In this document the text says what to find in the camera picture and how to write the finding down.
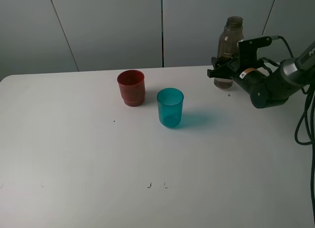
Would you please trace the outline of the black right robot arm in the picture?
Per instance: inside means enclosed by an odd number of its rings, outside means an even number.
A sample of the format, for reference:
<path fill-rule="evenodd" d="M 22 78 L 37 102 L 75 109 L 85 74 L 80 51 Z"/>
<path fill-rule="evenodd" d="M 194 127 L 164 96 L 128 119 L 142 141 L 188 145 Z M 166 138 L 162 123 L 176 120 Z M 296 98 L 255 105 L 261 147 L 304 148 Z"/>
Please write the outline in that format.
<path fill-rule="evenodd" d="M 275 71 L 265 75 L 264 58 L 257 58 L 259 48 L 271 45 L 269 36 L 240 41 L 238 55 L 218 58 L 213 69 L 207 70 L 209 78 L 233 80 L 250 95 L 255 108 L 283 105 L 288 98 L 315 81 L 315 45 L 311 44 L 300 56 L 282 61 Z"/>

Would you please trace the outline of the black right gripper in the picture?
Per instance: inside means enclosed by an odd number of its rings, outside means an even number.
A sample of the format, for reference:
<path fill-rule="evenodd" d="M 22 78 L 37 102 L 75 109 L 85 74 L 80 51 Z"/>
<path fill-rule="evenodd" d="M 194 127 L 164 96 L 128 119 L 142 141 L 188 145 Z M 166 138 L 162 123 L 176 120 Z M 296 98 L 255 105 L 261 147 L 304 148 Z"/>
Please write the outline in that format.
<path fill-rule="evenodd" d="M 212 57 L 213 69 L 207 69 L 209 78 L 232 78 L 249 95 L 255 108 L 262 109 L 282 105 L 290 97 L 290 84 L 278 67 L 268 76 L 261 73 L 264 61 L 241 66 L 239 58 L 232 56 Z"/>

